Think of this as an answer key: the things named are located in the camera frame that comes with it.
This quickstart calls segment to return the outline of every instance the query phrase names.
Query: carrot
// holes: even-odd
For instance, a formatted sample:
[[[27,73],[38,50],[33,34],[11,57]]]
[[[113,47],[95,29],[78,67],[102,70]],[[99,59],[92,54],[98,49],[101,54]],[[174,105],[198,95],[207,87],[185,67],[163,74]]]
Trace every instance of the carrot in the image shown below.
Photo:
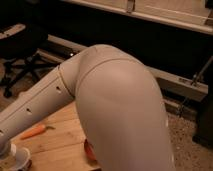
[[[34,128],[31,128],[30,130],[27,130],[26,132],[24,132],[20,139],[26,139],[26,138],[30,138],[32,136],[44,133],[46,131],[46,125],[44,124],[39,124],[37,126],[35,126]]]

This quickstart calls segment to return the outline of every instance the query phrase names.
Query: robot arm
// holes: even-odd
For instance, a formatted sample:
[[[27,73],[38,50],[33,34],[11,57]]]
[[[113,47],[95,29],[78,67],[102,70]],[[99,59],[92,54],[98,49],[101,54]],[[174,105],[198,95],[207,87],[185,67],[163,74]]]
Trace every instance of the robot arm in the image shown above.
[[[12,137],[74,99],[103,170],[174,170],[155,79],[138,60],[107,45],[65,61],[0,114],[0,155]]]

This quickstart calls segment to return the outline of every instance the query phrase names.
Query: chair base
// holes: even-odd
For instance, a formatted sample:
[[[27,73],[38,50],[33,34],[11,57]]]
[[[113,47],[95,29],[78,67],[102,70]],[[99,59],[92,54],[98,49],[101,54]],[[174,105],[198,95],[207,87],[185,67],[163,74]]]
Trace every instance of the chair base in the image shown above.
[[[21,80],[26,74],[30,73],[34,82],[40,80],[39,76],[35,72],[37,69],[51,68],[58,65],[58,63],[51,63],[43,60],[39,54],[35,54],[32,57],[24,59],[24,64],[14,64],[18,60],[23,59],[14,59],[10,62],[4,63],[5,74],[0,82],[0,86],[5,86],[4,97],[9,98],[12,96],[10,89]],[[12,72],[12,69],[20,69],[21,71],[15,76],[14,79],[11,79],[8,75]]]

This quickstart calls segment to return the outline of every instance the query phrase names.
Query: wooden table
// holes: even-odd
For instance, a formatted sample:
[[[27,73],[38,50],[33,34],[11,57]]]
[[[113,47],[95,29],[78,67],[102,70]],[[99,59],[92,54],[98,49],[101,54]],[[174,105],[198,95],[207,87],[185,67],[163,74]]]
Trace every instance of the wooden table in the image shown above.
[[[12,140],[18,147],[30,150],[33,162],[30,171],[88,171],[99,168],[96,162],[86,158],[83,146],[85,135],[75,103],[54,113],[42,123],[55,129],[26,140],[20,140],[20,135]]]

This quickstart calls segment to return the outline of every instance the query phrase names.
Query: speckled floor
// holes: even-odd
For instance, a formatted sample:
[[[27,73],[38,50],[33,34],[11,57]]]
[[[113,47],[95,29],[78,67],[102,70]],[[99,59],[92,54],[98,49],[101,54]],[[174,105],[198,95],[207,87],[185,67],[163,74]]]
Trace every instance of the speckled floor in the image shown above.
[[[3,76],[2,60],[0,59],[0,78]],[[0,111],[11,104],[19,92],[26,91],[33,85],[30,76],[26,76],[13,88],[13,97],[3,97],[3,88],[0,87]],[[177,171],[213,171],[213,150],[202,147],[192,141],[196,125],[194,122],[179,118],[168,113],[171,141],[173,145]]]

